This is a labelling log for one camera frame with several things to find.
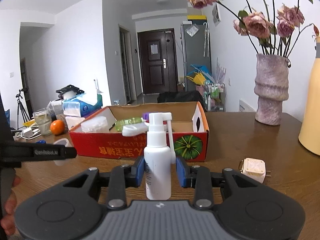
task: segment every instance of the pumpkin illustration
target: pumpkin illustration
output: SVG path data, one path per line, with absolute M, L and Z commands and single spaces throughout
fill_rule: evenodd
M 180 137 L 174 143 L 174 151 L 177 156 L 182 156 L 185 160 L 195 159 L 202 151 L 202 140 L 193 135 Z

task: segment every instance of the orange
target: orange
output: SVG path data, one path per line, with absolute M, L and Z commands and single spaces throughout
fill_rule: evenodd
M 54 134 L 54 135 L 60 135 L 64 132 L 64 122 L 61 120 L 55 120 L 51 123 L 50 125 L 50 131 Z

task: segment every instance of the black bag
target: black bag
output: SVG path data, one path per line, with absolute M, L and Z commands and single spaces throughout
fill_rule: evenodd
M 200 102 L 205 111 L 204 99 L 199 91 L 164 92 L 159 94 L 158 103 L 168 102 Z

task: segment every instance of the glass cup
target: glass cup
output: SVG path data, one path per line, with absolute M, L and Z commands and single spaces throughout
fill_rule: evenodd
M 33 113 L 36 124 L 38 125 L 42 135 L 48 135 L 51 133 L 50 125 L 52 122 L 50 108 L 42 108 Z

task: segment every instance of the purple cap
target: purple cap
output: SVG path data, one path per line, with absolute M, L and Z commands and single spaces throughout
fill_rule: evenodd
M 150 113 L 152 113 L 152 112 L 143 113 L 143 114 L 142 114 L 142 118 L 143 118 L 144 120 L 149 121 L 149 114 L 150 114 Z

